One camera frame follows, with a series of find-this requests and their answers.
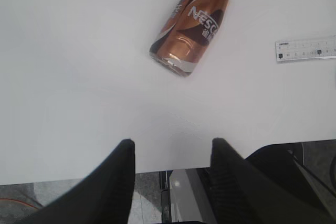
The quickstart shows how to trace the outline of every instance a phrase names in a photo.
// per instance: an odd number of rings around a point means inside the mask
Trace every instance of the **tiled floor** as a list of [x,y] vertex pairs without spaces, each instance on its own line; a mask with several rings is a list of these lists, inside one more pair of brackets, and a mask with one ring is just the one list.
[[[73,188],[80,180],[42,182],[0,186],[0,198],[18,199],[37,208],[45,206]],[[33,208],[16,202],[0,200],[0,224],[14,221],[34,212]],[[161,194],[159,174],[137,174],[129,224],[161,223]]]

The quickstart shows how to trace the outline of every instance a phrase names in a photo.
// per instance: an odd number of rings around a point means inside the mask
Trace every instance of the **nescafe can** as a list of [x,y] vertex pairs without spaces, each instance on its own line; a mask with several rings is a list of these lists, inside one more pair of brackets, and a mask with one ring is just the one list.
[[227,4],[228,0],[181,0],[151,46],[152,58],[189,76],[218,32]]

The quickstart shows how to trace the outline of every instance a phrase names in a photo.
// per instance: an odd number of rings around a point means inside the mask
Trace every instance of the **white surface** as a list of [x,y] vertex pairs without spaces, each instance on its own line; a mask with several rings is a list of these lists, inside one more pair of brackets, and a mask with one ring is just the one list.
[[123,138],[137,172],[336,138],[336,61],[279,65],[275,41],[334,35],[335,0],[231,0],[187,79],[148,56],[179,0],[0,0],[0,184],[82,178]]

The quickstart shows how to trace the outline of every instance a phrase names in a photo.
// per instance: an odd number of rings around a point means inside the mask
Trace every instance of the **floor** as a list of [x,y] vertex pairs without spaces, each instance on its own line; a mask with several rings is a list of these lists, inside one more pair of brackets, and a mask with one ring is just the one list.
[[[333,188],[330,179],[330,165],[336,156],[336,140],[303,143],[303,152],[304,165],[335,192],[336,188]],[[336,198],[310,175],[303,174],[336,220]]]
[[[0,186],[0,198],[18,199],[41,208],[46,206],[80,180],[42,182]],[[18,202],[0,200],[0,224],[11,224],[32,214],[34,208]],[[129,224],[161,223],[161,192],[159,173],[137,174]]]

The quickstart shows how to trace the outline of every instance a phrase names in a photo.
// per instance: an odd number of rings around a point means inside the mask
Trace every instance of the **white ruler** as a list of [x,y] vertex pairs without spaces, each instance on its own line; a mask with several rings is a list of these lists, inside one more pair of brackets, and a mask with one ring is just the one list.
[[278,62],[336,58],[336,36],[276,42]]

